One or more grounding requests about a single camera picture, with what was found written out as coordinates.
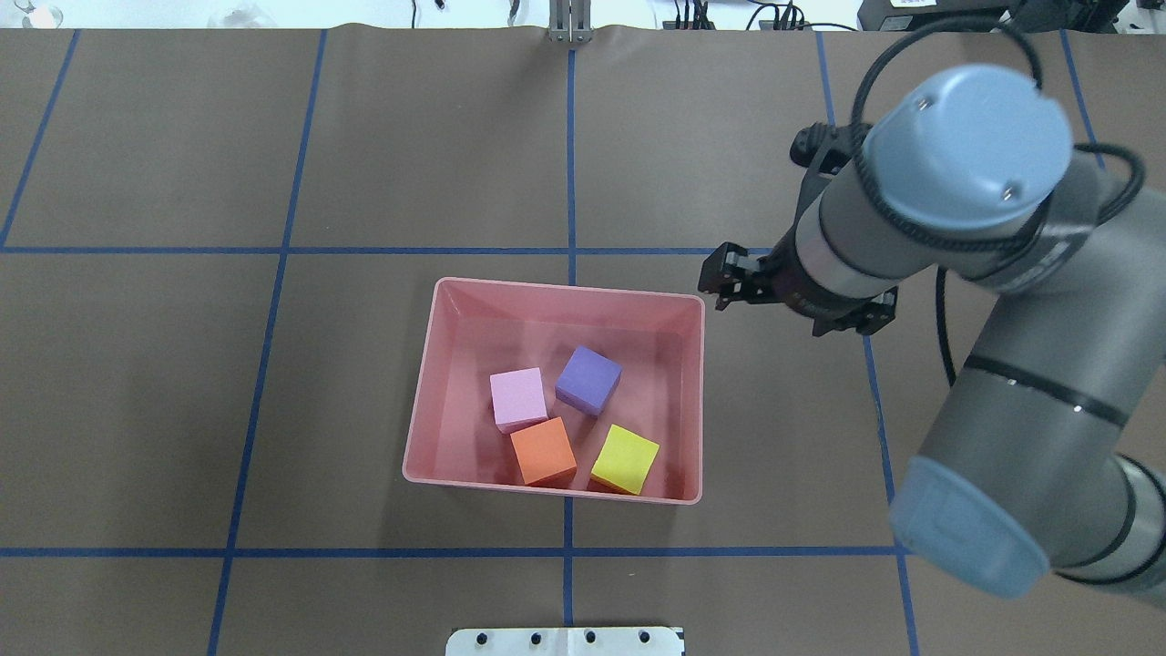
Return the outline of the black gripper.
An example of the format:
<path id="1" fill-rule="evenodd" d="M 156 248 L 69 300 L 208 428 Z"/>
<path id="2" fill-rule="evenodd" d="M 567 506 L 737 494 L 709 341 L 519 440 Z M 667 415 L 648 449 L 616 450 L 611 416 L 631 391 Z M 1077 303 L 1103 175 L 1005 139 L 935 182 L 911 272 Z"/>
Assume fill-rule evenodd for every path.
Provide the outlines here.
<path id="1" fill-rule="evenodd" d="M 722 242 L 704 258 L 697 291 L 712 296 L 717 311 L 735 302 L 782 304 L 808 317 L 815 337 L 848 331 L 872 336 L 898 315 L 898 288 L 871 298 L 829 291 L 812 278 L 794 245 L 787 241 L 780 241 L 763 256 L 754 256 L 740 244 Z"/>

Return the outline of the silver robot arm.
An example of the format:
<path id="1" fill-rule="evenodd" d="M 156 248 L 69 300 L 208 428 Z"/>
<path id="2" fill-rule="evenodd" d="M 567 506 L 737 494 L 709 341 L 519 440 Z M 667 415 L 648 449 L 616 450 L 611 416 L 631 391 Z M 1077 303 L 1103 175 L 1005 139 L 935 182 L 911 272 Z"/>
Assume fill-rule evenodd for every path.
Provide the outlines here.
<path id="1" fill-rule="evenodd" d="M 1163 367 L 1163 193 L 1100 169 L 1032 76 L 965 64 L 871 129 L 816 125 L 795 221 L 724 242 L 701 292 L 873 333 L 944 267 L 996 295 L 890 507 L 904 546 L 991 595 L 1055 573 L 1163 607 L 1163 473 L 1116 451 Z"/>

